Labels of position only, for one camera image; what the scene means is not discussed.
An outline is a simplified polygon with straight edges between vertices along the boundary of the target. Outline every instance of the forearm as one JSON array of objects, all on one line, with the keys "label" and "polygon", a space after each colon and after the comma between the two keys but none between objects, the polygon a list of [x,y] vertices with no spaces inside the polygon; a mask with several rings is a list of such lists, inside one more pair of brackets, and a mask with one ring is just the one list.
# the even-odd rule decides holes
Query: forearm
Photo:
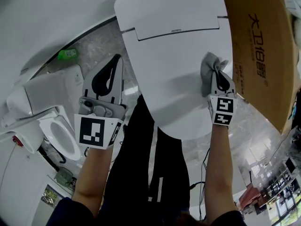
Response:
[{"label": "forearm", "polygon": [[236,210],[232,196],[233,166],[228,129],[213,125],[206,170],[205,204],[209,224]]},{"label": "forearm", "polygon": [[109,173],[113,148],[90,148],[76,182],[72,200],[87,206],[94,216],[99,211]]}]

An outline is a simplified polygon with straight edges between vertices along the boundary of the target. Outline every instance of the gray cloth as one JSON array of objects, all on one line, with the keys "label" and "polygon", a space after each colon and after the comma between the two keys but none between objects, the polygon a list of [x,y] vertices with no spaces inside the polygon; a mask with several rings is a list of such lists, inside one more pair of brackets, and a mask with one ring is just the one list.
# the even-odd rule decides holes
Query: gray cloth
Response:
[{"label": "gray cloth", "polygon": [[220,59],[211,52],[208,52],[201,64],[201,78],[202,78],[202,96],[207,97],[211,94],[212,74],[215,71],[218,73],[223,71],[227,65],[228,60],[220,62]]}]

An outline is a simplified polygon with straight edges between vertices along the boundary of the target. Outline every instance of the floor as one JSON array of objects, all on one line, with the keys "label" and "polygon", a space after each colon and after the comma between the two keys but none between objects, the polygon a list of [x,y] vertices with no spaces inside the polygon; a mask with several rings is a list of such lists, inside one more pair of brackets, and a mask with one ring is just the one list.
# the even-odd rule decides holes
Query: floor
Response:
[{"label": "floor", "polygon": [[[71,46],[79,52],[79,57],[71,61],[50,62],[41,73],[55,72],[73,64],[79,64],[85,77],[87,73],[99,62],[108,56],[116,53],[121,54],[124,60],[124,82],[123,103],[128,105],[129,110],[126,114],[125,124],[127,124],[139,96],[138,83],[134,71],[130,64],[127,51],[119,30],[118,22],[113,21],[85,36]],[[155,155],[157,129],[154,130],[153,145],[150,154],[149,174],[152,175]],[[182,142],[183,154],[186,162],[201,165],[200,158],[204,157],[210,145],[208,134],[195,140]],[[249,171],[252,172],[253,185],[261,188],[273,174],[276,174],[281,159],[285,157],[285,152],[290,147],[290,136],[281,144],[286,135],[280,136],[277,130],[265,119],[254,107],[248,104],[242,98],[239,98],[237,113],[234,122],[229,129],[229,139],[233,160],[238,165],[243,179],[247,184],[250,183]],[[117,156],[123,140],[123,134],[119,131],[114,144],[113,159]],[[60,157],[48,148],[49,156],[56,162]],[[85,157],[79,161],[68,160],[64,167],[71,170],[74,176],[77,176]]]}]

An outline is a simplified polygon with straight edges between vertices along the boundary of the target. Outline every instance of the toilet seat lid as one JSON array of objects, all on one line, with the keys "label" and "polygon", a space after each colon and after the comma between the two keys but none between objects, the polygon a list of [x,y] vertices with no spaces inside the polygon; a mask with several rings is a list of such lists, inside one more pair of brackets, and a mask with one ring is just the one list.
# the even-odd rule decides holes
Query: toilet seat lid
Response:
[{"label": "toilet seat lid", "polygon": [[40,127],[50,143],[65,157],[77,161],[81,157],[75,133],[62,116],[40,120]]}]

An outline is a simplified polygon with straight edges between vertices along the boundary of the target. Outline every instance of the white toilet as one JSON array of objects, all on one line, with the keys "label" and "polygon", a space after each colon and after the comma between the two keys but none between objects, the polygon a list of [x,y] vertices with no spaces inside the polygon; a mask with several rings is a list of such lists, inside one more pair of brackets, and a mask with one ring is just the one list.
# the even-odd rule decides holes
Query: white toilet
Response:
[{"label": "white toilet", "polygon": [[56,73],[38,76],[16,88],[7,98],[7,105],[15,119],[38,115],[40,128],[50,143],[65,157],[78,160],[81,150],[74,134],[74,114],[79,110],[83,84],[79,65]]}]

